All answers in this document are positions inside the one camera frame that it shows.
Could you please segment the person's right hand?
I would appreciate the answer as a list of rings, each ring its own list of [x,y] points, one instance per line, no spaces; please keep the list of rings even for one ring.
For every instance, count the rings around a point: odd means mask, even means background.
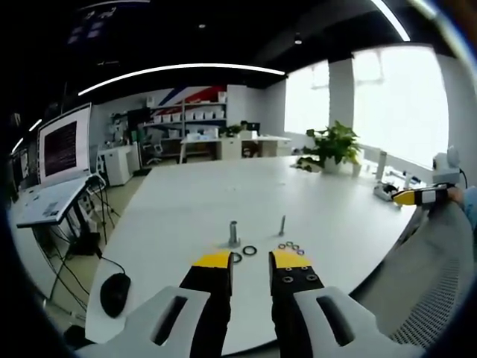
[[[456,186],[452,186],[447,190],[450,200],[458,203],[461,206],[465,205],[467,191]]]

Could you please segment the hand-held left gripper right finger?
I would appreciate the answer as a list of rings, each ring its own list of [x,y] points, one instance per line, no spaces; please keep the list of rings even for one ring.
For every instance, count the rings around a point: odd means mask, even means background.
[[[271,318],[281,357],[421,357],[379,331],[376,317],[293,251],[269,253]]]

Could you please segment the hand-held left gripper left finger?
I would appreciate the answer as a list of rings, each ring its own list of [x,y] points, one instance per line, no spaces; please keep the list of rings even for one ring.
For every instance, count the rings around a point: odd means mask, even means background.
[[[220,357],[230,321],[231,251],[206,254],[179,286],[135,309],[122,332],[77,350],[77,357]]]

